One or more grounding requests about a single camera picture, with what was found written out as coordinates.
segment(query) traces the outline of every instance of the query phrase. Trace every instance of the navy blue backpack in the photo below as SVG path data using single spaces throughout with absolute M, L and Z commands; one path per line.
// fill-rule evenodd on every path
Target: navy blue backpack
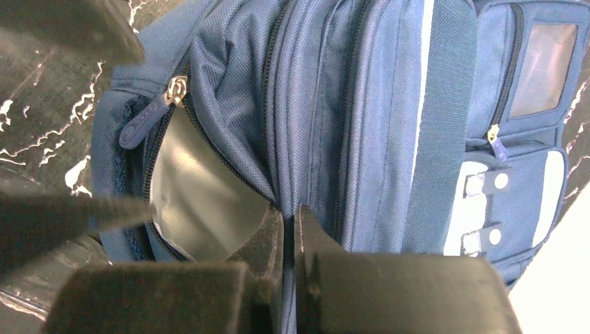
M 589 26 L 574 0 L 188 0 L 97 107 L 93 193 L 158 209 L 104 247 L 220 260 L 276 206 L 286 333 L 301 204 L 347 251 L 485 257 L 511 287 L 561 209 Z

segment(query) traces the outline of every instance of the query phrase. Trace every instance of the zipper pull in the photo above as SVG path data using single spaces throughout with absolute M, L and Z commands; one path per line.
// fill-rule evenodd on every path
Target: zipper pull
M 500 137 L 498 134 L 500 132 L 500 126 L 498 124 L 492 124 L 490 129 L 488 130 L 488 142 L 492 146 L 492 150 L 494 151 L 494 155 L 499 162 L 504 162 L 508 159 L 508 150 L 506 146 L 502 144 Z
M 187 92 L 186 82 L 188 80 L 188 77 L 184 75 L 173 77 L 168 83 L 166 92 L 156 96 L 147 107 L 125 125 L 119 136 L 119 145 L 126 150 L 133 150 L 170 111 L 171 104 L 184 108 L 182 99 Z

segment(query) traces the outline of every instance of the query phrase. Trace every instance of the clear plastic window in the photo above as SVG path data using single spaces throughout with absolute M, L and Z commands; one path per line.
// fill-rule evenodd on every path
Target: clear plastic window
M 511 117 L 531 115 L 557 107 L 564 90 L 577 26 L 535 24 L 526 48 Z

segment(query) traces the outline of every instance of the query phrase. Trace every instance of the strap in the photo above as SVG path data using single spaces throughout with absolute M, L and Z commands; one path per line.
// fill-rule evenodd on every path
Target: strap
M 441 253 L 465 157 L 477 28 L 466 1 L 436 0 L 403 252 Z

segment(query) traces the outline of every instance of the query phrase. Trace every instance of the front pocket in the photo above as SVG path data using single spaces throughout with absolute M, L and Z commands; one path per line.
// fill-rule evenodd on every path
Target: front pocket
M 486 152 L 466 154 L 445 255 L 485 257 L 501 264 L 498 269 L 508 268 L 506 259 L 521 261 L 515 255 L 538 247 L 550 234 L 563 198 L 565 153 L 543 145 L 508 151 L 511 158 L 504 163 Z
M 400 251 L 419 118 L 423 1 L 364 1 L 342 96 L 334 237 L 348 251 Z
M 165 248 L 183 259 L 223 260 L 255 233 L 269 206 L 224 165 L 183 108 L 174 110 L 149 178 L 156 260 L 167 260 Z
M 478 1 L 478 65 L 468 137 L 552 127 L 565 116 L 586 51 L 580 1 Z

